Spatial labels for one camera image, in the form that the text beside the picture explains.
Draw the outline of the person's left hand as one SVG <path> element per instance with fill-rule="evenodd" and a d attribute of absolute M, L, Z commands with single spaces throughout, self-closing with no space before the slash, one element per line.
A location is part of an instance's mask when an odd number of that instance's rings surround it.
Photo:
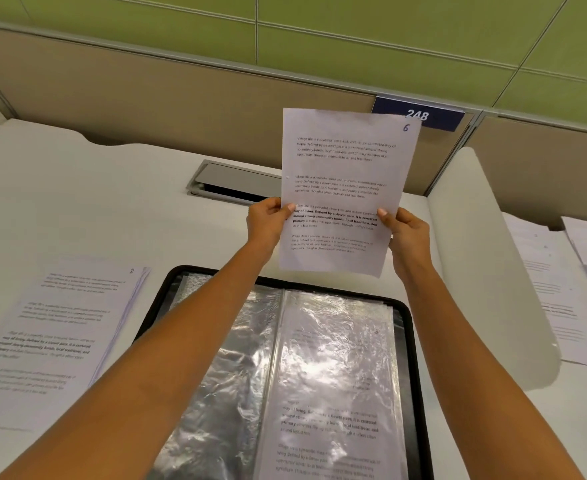
<path fill-rule="evenodd" d="M 272 197 L 249 207 L 247 215 L 247 245 L 268 260 L 280 241 L 287 220 L 275 217 L 283 206 L 280 198 Z"/>

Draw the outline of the person's right hand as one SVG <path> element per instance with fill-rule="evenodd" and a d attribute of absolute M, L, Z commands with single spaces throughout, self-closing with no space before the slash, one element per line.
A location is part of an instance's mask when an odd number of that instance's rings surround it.
<path fill-rule="evenodd" d="M 430 249 L 430 227 L 405 208 L 388 211 L 395 214 L 398 220 L 398 231 L 391 233 L 389 241 L 393 267 L 403 284 L 411 285 L 417 278 L 435 270 Z"/>

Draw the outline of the person's right forearm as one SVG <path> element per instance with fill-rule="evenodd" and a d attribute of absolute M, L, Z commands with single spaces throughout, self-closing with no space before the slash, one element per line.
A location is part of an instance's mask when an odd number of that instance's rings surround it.
<path fill-rule="evenodd" d="M 407 267 L 402 281 L 435 393 L 470 480 L 585 480 L 433 266 Z"/>

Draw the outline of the person's left forearm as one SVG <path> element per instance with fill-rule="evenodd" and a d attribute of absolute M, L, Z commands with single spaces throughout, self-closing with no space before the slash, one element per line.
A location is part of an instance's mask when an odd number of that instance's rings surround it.
<path fill-rule="evenodd" d="M 137 339 L 0 480 L 144 480 L 274 247 L 251 237 Z"/>

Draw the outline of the blue desk number sign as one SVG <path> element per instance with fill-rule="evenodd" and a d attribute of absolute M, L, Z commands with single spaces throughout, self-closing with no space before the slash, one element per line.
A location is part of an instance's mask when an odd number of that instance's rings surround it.
<path fill-rule="evenodd" d="M 371 110 L 372 114 L 395 114 L 417 118 L 425 128 L 454 132 L 465 117 L 465 110 L 446 105 L 392 98 L 377 95 Z"/>

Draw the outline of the white curved desk divider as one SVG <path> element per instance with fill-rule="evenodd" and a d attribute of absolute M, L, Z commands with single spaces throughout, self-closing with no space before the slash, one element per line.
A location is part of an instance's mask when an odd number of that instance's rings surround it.
<path fill-rule="evenodd" d="M 472 148 L 454 154 L 427 204 L 442 277 L 465 318 L 523 390 L 550 386 L 560 349 Z"/>

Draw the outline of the beige cubicle partition panel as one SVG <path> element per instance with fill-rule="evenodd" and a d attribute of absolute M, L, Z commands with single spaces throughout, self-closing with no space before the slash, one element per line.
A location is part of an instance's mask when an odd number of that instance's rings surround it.
<path fill-rule="evenodd" d="M 465 145 L 502 211 L 552 228 L 587 221 L 586 131 L 486 116 Z"/>
<path fill-rule="evenodd" d="M 281 168 L 285 107 L 370 113 L 375 95 L 0 28 L 0 105 L 100 143 Z"/>

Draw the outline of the black display book folder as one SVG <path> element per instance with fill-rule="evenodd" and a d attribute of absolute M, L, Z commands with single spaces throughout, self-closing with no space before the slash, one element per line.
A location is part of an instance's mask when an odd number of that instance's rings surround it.
<path fill-rule="evenodd" d="M 403 480 L 434 480 L 412 317 L 403 302 L 260 277 L 145 480 L 254 480 L 284 293 L 380 301 L 393 309 Z"/>

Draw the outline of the printed sheet in plastic sleeve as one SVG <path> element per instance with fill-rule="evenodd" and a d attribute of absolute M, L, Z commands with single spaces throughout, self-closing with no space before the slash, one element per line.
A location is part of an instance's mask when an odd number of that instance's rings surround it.
<path fill-rule="evenodd" d="M 283 298 L 254 480 L 403 480 L 393 309 Z"/>

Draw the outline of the stack of printed paper sheets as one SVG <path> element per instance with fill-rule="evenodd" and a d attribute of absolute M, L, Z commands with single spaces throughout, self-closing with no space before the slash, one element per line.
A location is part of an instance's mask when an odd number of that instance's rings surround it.
<path fill-rule="evenodd" d="M 0 326 L 0 429 L 42 433 L 98 379 L 151 271 L 64 257 Z"/>

